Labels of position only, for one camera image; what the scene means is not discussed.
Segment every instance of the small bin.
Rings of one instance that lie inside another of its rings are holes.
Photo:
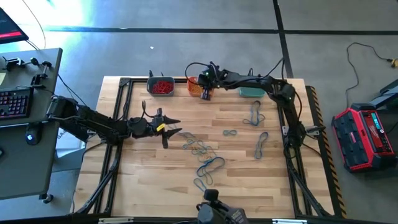
[[[239,87],[239,95],[248,98],[261,98],[266,92],[259,88]]]
[[[153,93],[152,90],[154,89],[154,86],[156,83],[158,83],[159,81],[167,81],[170,82],[172,84],[172,90],[169,93]],[[172,77],[150,77],[148,78],[147,81],[147,91],[149,94],[151,94],[152,96],[173,96],[174,95],[174,78]]]
[[[189,77],[188,79],[194,83],[197,82],[196,77]],[[189,92],[189,95],[191,95],[191,96],[200,96],[201,93],[203,93],[203,89],[200,86],[192,84],[189,81],[187,81],[187,90]],[[210,96],[213,96],[213,95],[214,95],[214,90],[211,90]]]

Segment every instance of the gray floor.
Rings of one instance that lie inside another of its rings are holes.
[[[395,0],[328,1],[279,0],[286,29],[397,30]],[[43,39],[37,24],[21,3],[0,2],[39,47]],[[272,0],[113,0],[27,1],[43,25],[87,27],[253,28],[277,27]],[[21,11],[13,6],[18,5]],[[214,61],[230,70],[267,72],[282,57],[279,36],[274,34],[129,34],[46,32],[47,48],[64,50],[60,69],[65,81],[91,107],[95,107],[105,75],[147,75],[149,69],[165,75],[182,75],[193,61]],[[345,108],[344,91],[355,84],[346,60],[352,42],[373,45],[384,57],[397,57],[397,36],[288,35],[287,45],[295,78],[317,89],[323,118],[330,121]],[[26,43],[0,45],[0,52],[30,50]],[[354,46],[352,61],[359,86],[351,102],[367,102],[380,88],[395,80],[398,69],[378,60],[369,49]],[[192,68],[192,73],[201,68]],[[68,95],[59,82],[57,93]],[[387,118],[391,125],[397,118]],[[350,218],[396,223],[398,177],[352,175],[341,165],[336,142],[327,129],[343,197]],[[58,161],[57,170],[76,168],[81,154]],[[36,196],[0,201],[0,220],[67,214],[78,170],[55,172],[49,192],[56,197],[44,205]]]

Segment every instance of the wooden tabletop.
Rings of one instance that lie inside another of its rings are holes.
[[[97,104],[100,113],[112,115],[119,79],[104,77]],[[288,82],[294,85],[302,99],[303,124],[313,125],[304,81],[288,79]],[[277,106],[267,96],[259,99],[260,113],[266,120],[256,127],[242,122],[244,118],[250,119],[250,107],[256,99],[239,97],[237,90],[215,90],[211,101],[205,101],[191,97],[185,83],[176,83],[173,97],[154,98],[146,91],[145,83],[135,83],[129,117],[141,115],[142,100],[146,101],[148,114],[155,114],[157,108],[162,108],[169,118],[181,120],[177,126],[183,128],[183,132],[191,132],[225,159],[224,167],[211,173],[213,184],[207,186],[219,190],[222,202],[231,207],[243,207],[249,218],[294,217]],[[299,111],[297,99],[295,105]],[[235,129],[238,134],[224,136],[225,129]],[[255,145],[264,131],[269,133],[269,138],[262,149],[263,157],[255,159]],[[98,138],[90,139],[88,147],[98,142]],[[160,136],[125,140],[112,215],[197,216],[195,205],[203,201],[203,192],[193,180],[203,163],[191,150],[182,149],[185,143],[185,138],[179,135],[171,137],[168,149],[163,149]],[[306,138],[305,144],[319,150],[316,140]],[[85,155],[76,187],[76,209],[98,185],[105,148],[101,146]],[[324,209],[333,213],[322,159],[305,146],[301,147],[301,153],[309,189]],[[103,206],[108,189],[105,192]],[[298,194],[303,210],[302,194],[300,191]]]

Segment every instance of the orange container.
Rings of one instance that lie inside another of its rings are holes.
[[[188,79],[194,83],[197,82],[196,77],[189,77]],[[187,81],[187,90],[189,92],[189,95],[191,95],[191,96],[200,96],[201,93],[203,93],[203,89],[199,85],[192,84],[190,81]],[[210,96],[213,96],[213,93],[214,93],[214,90],[211,90]]]

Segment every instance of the monitor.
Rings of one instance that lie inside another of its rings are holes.
[[[28,39],[24,31],[0,8],[0,44]]]

